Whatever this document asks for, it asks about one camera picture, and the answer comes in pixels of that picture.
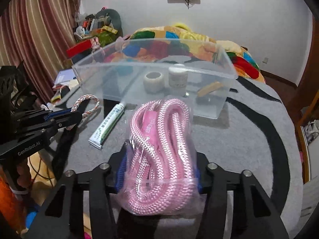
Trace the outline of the left hand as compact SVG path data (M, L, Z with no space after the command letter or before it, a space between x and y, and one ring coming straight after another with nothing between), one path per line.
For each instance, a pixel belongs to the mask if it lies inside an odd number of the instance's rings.
M17 178L18 185L29 189L32 183L32 178L27 159L17 165L17 173L19 174L19 177Z

